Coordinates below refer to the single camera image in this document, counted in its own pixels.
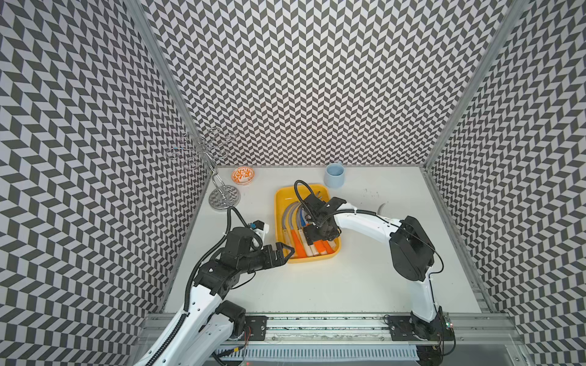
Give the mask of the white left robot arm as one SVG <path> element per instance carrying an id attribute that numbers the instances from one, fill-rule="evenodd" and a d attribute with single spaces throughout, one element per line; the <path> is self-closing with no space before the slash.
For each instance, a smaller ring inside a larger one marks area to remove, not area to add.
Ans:
<path id="1" fill-rule="evenodd" d="M 210 260 L 196 268 L 186 286 L 183 308 L 137 365 L 203 365 L 221 358 L 219 347 L 229 339 L 240 340 L 250 331 L 245 308 L 226 299 L 241 275 L 285 265 L 295 249 L 282 242 L 263 243 L 267 230 L 236 227 L 221 241 Z"/>

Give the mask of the sickle with wooden handle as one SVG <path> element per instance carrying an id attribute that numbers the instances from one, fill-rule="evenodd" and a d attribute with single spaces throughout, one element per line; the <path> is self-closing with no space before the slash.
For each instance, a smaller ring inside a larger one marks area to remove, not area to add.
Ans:
<path id="1" fill-rule="evenodd" d="M 311 246 L 308 245 L 304 231 L 302 229 L 298 230 L 298 235 L 299 235 L 300 241 L 302 242 L 302 245 L 303 245 L 303 248 L 305 251 L 305 255 L 309 258 L 313 257 L 314 256 L 313 249 Z"/>
<path id="2" fill-rule="evenodd" d="M 283 237 L 285 240 L 285 244 L 287 246 L 290 246 L 291 248 L 294 247 L 294 244 L 291 240 L 291 236 L 290 236 L 290 225 L 288 223 L 288 219 L 290 218 L 290 210 L 293 208 L 294 203 L 291 203 L 289 206 L 287 206 L 283 212 L 282 215 L 282 233 L 283 233 Z"/>

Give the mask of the yellow plastic storage tray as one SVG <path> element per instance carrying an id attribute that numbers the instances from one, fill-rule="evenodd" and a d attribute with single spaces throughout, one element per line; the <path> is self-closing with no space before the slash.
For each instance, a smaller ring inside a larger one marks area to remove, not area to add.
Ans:
<path id="1" fill-rule="evenodd" d="M 314 190 L 314 193 L 322 200 L 328 201 L 331 198 L 330 192 L 324 185 L 310 184 L 310 186 Z M 291 204 L 298 203 L 298 199 L 295 196 L 294 188 L 292 186 L 289 186 L 279 189 L 275 194 L 274 201 L 276 242 L 282 242 L 287 246 L 295 248 L 295 244 L 291 243 L 291 238 L 289 237 L 291 230 L 286 229 L 285 224 L 283 223 L 285 209 Z M 335 239 L 334 241 L 330 241 L 329 245 L 333 249 L 332 253 L 320 255 L 317 257 L 307 257 L 300 259 L 297 257 L 297 255 L 294 255 L 291 259 L 288 260 L 288 264 L 301 264 L 304 262 L 317 262 L 321 260 L 332 259 L 340 252 L 340 238 Z"/>

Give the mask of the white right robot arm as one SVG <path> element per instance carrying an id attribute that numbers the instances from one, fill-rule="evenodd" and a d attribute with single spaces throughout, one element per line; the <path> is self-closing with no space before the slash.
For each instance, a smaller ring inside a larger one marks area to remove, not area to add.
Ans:
<path id="1" fill-rule="evenodd" d="M 418 339 L 435 340 L 447 324 L 436 305 L 430 280 L 436 250 L 429 236 L 411 216 L 403 220 L 358 209 L 334 197 L 328 202 L 310 193 L 302 199 L 311 241 L 336 239 L 344 229 L 388 244 L 394 270 L 411 284 L 411 329 Z"/>

